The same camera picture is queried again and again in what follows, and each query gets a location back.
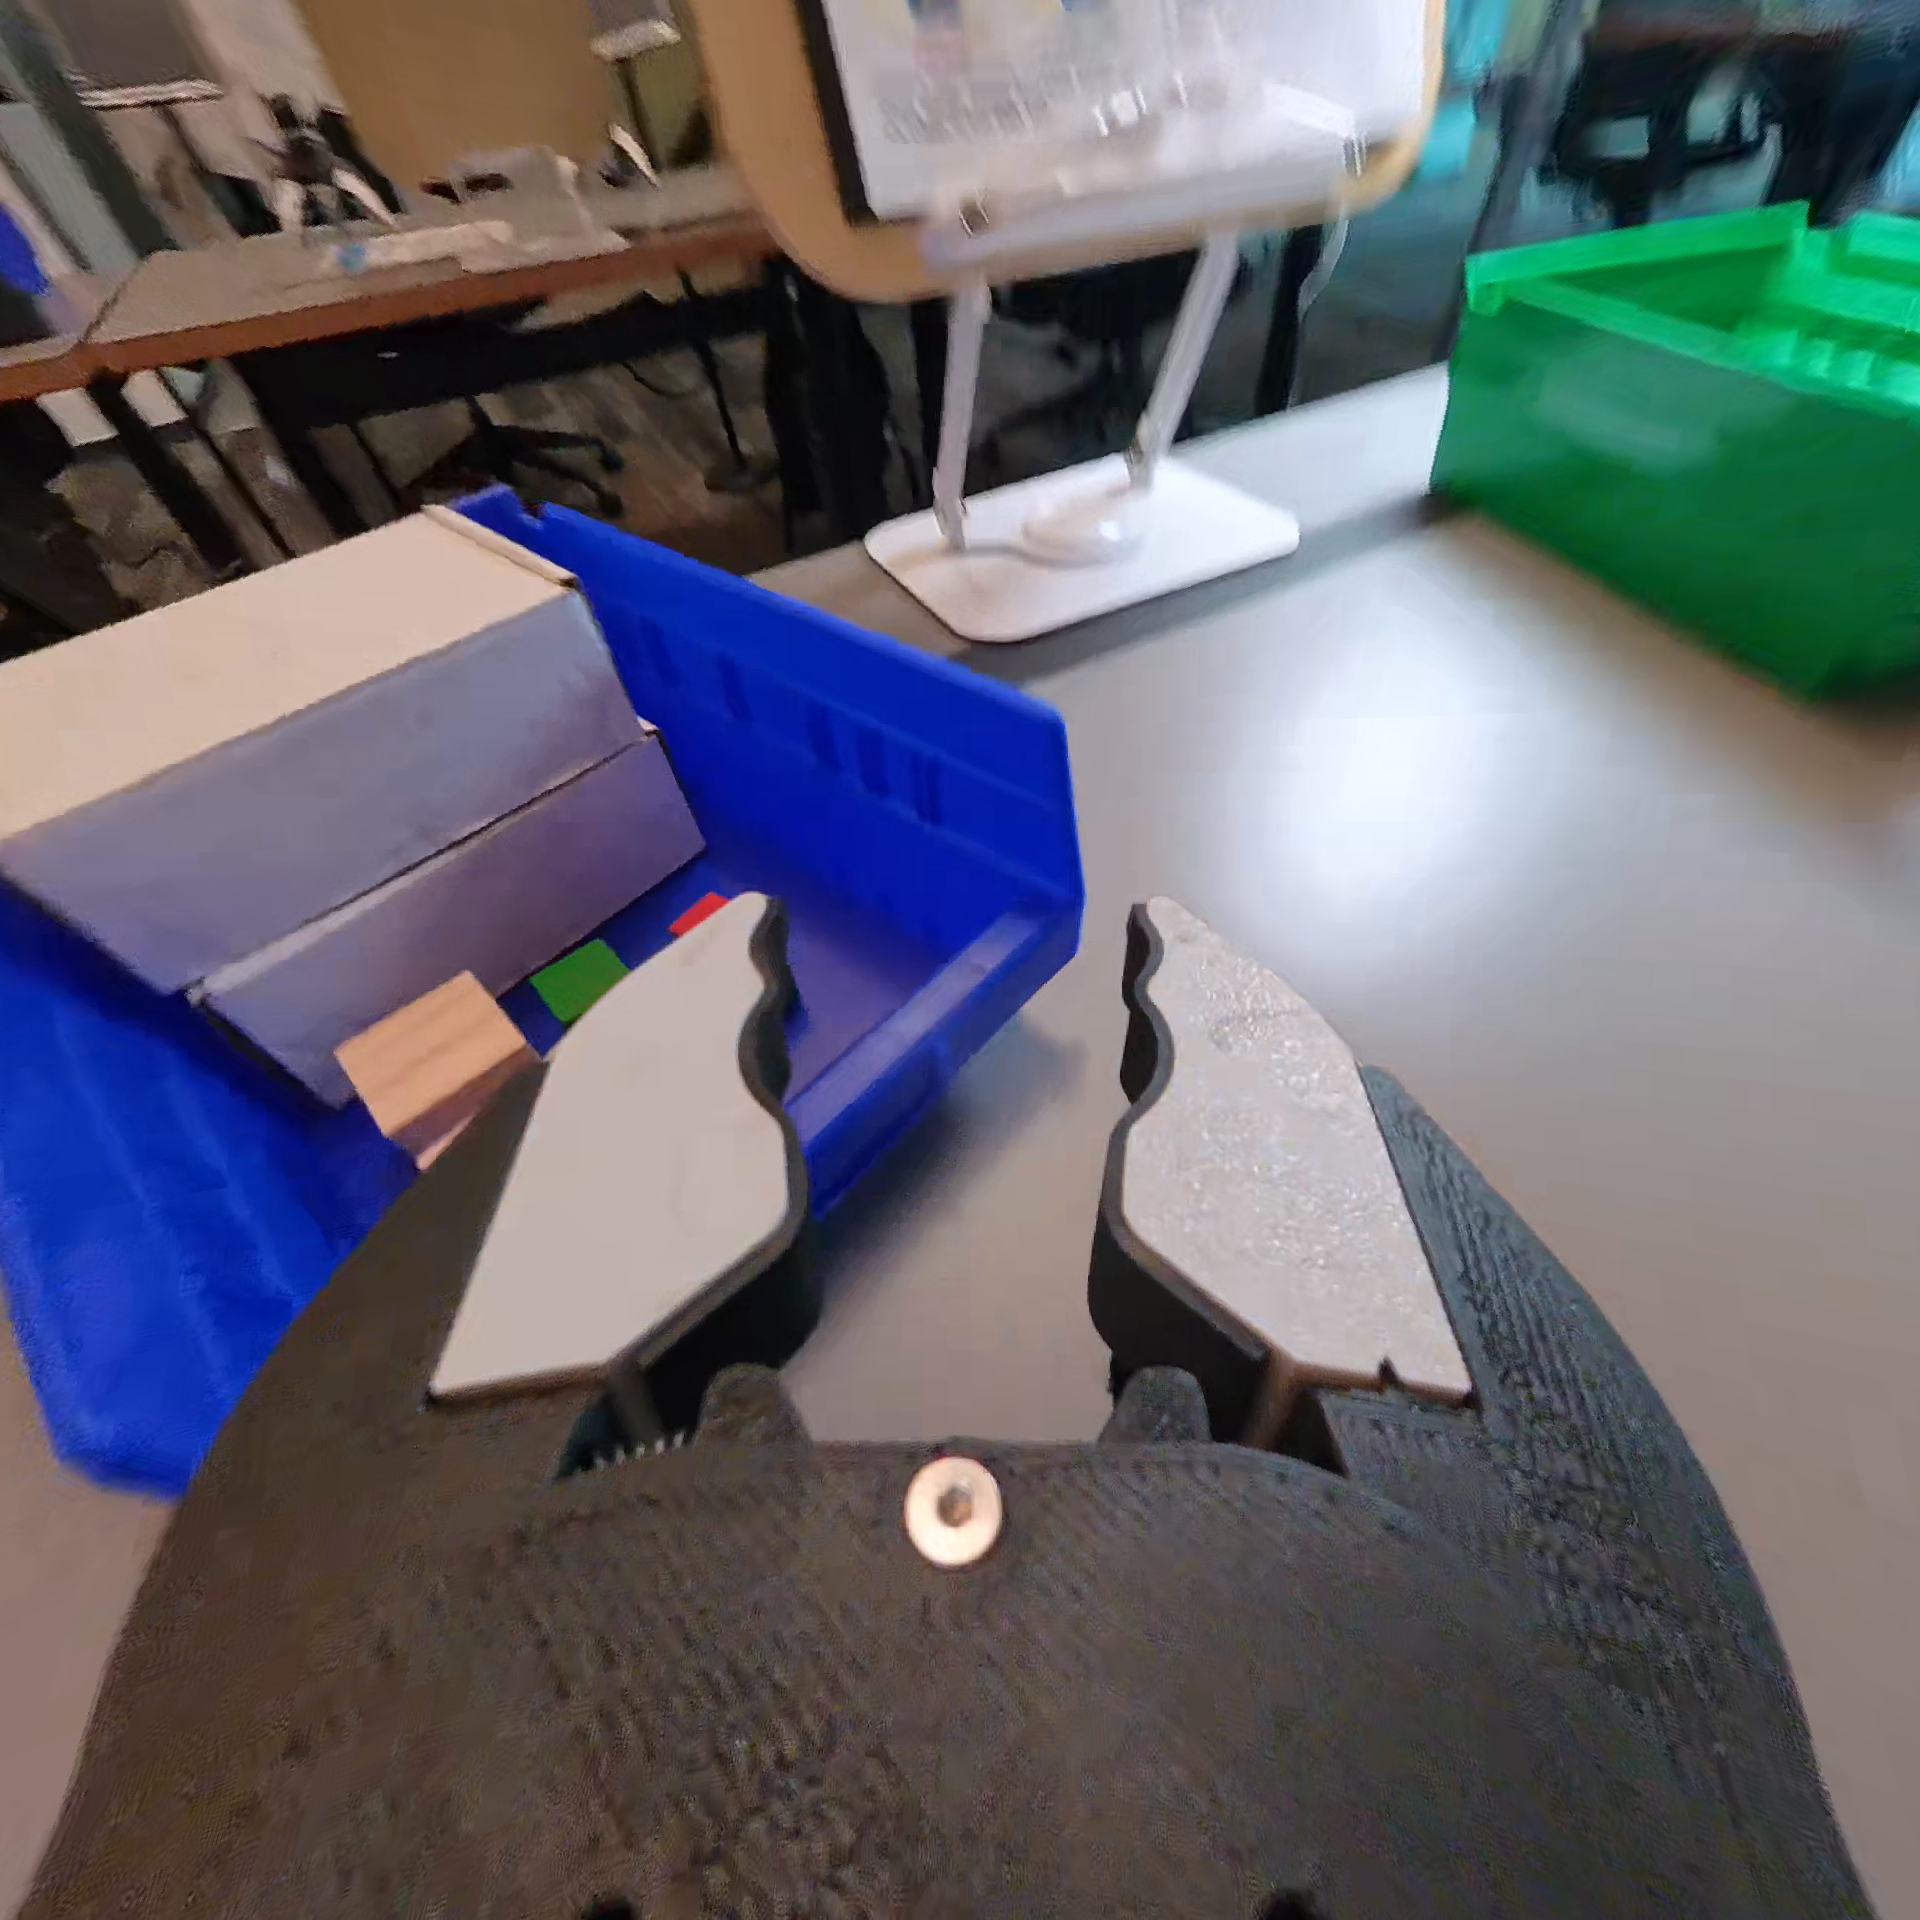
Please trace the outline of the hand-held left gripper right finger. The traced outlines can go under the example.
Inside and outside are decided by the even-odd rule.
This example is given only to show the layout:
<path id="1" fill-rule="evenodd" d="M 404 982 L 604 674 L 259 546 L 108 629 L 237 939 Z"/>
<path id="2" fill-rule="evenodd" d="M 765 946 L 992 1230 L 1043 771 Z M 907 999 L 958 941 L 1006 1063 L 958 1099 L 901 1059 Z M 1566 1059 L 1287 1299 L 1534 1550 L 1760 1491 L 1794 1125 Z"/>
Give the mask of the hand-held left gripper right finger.
<path id="1" fill-rule="evenodd" d="M 1475 1385 L 1343 1037 L 1186 906 L 1125 931 L 1122 1114 L 1096 1191 L 1117 1385 L 1180 1370 L 1208 1410 L 1320 1387 L 1463 1407 Z"/>

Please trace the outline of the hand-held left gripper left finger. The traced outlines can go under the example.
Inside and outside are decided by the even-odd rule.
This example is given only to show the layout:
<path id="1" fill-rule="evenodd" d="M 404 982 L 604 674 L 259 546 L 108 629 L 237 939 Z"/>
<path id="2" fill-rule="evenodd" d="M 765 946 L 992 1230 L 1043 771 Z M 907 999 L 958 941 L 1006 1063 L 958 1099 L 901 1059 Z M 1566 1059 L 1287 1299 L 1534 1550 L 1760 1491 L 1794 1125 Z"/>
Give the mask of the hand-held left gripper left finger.
<path id="1" fill-rule="evenodd" d="M 693 1404 L 810 1332 L 786 916 L 741 894 L 555 1045 L 427 1389 Z"/>

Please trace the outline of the blue plastic bin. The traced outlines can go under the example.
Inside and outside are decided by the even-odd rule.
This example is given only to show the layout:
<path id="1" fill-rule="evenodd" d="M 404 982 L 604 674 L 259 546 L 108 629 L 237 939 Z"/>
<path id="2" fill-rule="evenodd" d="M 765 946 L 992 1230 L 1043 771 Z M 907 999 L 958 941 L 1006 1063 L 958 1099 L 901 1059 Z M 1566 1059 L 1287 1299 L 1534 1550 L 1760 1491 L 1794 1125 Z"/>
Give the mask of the blue plastic bin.
<path id="1" fill-rule="evenodd" d="M 1063 717 L 1013 689 L 576 513 L 462 502 L 560 565 L 661 731 L 706 849 L 615 914 L 630 973 L 706 892 L 765 894 L 795 978 L 783 1034 L 826 1217 L 1071 957 L 1085 902 Z M 6 1308 L 52 1446 L 180 1498 L 266 1358 L 416 1178 L 330 1108 L 5 885 Z M 539 1066 L 564 1027 L 499 1005 Z"/>

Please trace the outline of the white cardboard box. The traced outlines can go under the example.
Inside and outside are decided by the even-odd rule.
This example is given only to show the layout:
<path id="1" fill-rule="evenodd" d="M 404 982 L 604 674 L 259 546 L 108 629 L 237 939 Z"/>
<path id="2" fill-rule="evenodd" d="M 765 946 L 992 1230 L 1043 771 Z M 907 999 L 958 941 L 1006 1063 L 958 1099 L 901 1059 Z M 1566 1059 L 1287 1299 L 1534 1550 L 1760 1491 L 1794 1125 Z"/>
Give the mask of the white cardboard box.
<path id="1" fill-rule="evenodd" d="M 3 876 L 180 991 L 645 729 L 576 579 L 430 507 L 5 660 Z"/>
<path id="2" fill-rule="evenodd" d="M 212 971 L 188 999 L 330 1108 L 338 1049 L 471 973 L 503 994 L 706 849 L 656 726 L 479 831 Z"/>

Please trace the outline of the green plastic bin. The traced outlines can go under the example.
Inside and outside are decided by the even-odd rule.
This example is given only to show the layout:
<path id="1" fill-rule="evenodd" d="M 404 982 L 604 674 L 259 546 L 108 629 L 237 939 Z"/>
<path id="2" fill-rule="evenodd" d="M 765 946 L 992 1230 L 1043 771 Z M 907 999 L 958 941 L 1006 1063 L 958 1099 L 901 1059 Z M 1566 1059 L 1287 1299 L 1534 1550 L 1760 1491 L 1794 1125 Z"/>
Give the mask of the green plastic bin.
<path id="1" fill-rule="evenodd" d="M 1480 252 L 1431 486 L 1811 699 L 1917 668 L 1917 221 Z"/>

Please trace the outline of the small green block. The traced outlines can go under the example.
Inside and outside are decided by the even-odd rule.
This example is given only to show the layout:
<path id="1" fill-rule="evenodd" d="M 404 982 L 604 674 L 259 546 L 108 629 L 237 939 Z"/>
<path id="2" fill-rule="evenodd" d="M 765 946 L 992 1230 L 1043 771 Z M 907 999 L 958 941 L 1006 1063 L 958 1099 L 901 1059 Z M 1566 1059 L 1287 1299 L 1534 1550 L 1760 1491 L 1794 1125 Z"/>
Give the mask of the small green block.
<path id="1" fill-rule="evenodd" d="M 531 973 L 528 986 L 555 1021 L 571 1027 L 628 973 L 605 939 L 587 939 Z"/>

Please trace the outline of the wooden block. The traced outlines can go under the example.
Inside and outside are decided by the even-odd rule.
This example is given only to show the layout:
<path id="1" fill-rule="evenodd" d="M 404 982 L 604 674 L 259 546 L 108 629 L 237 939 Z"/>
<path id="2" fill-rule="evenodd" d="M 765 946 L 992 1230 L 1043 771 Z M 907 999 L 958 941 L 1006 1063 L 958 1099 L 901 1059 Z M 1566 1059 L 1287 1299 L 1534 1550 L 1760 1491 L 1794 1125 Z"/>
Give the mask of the wooden block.
<path id="1" fill-rule="evenodd" d="M 539 1057 L 472 971 L 402 1003 L 333 1049 L 383 1138 L 430 1169 Z"/>

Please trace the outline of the white stand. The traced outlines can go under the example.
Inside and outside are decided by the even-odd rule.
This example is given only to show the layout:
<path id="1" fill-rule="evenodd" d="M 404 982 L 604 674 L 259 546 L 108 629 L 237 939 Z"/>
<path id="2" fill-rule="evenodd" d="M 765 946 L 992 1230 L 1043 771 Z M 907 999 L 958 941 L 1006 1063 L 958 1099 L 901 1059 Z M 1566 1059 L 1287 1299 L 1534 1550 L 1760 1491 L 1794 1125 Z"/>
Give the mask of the white stand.
<path id="1" fill-rule="evenodd" d="M 931 505 L 869 530 L 866 555 L 971 645 L 1037 639 L 1292 557 L 1303 540 L 1293 513 L 1170 452 L 1236 265 L 1236 231 L 1211 231 L 1125 452 L 974 495 L 968 433 L 992 291 L 964 279 L 948 301 Z"/>

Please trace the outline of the wooden background table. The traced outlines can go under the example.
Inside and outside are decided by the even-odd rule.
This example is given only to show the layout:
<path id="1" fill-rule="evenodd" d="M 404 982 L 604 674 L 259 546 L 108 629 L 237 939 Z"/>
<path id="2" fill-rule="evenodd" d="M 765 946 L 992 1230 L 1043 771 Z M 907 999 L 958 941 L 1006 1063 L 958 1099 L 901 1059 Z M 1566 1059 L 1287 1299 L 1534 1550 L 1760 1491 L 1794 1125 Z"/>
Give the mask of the wooden background table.
<path id="1" fill-rule="evenodd" d="M 362 271 L 325 271 L 325 252 L 325 244 L 261 236 L 149 255 L 87 310 L 83 327 L 5 348 L 3 402 L 75 393 L 93 378 L 228 362 L 239 351 L 656 281 L 719 261 L 758 261 L 778 252 L 778 241 L 764 220 L 730 206 L 706 220 L 624 231 L 596 252 L 506 246 L 472 265 L 416 261 Z"/>

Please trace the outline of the wooden-edged sign board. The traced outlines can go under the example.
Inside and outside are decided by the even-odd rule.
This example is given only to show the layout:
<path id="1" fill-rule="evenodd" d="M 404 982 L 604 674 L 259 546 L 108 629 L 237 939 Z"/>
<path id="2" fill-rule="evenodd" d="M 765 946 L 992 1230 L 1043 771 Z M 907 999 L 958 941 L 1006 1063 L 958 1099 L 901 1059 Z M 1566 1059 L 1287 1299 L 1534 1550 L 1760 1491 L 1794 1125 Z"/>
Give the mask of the wooden-edged sign board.
<path id="1" fill-rule="evenodd" d="M 686 4 L 774 244 L 904 303 L 1379 206 L 1442 77 L 1426 4 Z"/>

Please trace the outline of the brown cardboard sheet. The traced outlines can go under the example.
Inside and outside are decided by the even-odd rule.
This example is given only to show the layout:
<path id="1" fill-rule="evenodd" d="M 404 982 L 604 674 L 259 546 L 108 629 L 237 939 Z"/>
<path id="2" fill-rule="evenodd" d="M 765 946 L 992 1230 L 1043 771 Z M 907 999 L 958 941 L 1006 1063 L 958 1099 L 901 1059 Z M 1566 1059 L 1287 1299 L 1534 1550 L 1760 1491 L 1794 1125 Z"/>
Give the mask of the brown cardboard sheet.
<path id="1" fill-rule="evenodd" d="M 519 151 L 584 173 L 636 138 L 661 173 L 716 157 L 687 6 L 300 3 L 352 131 L 397 186 Z"/>

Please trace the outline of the black chair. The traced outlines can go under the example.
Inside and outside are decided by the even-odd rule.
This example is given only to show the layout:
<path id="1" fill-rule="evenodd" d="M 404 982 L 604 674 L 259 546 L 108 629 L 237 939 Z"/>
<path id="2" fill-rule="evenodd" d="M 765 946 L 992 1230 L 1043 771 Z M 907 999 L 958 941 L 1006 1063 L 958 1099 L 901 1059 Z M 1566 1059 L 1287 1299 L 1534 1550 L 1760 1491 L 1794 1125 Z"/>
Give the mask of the black chair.
<path id="1" fill-rule="evenodd" d="M 1915 95 L 1915 3 L 1583 4 L 1542 179 L 1638 226 L 1768 161 L 1763 206 L 1839 223 L 1878 194 Z"/>

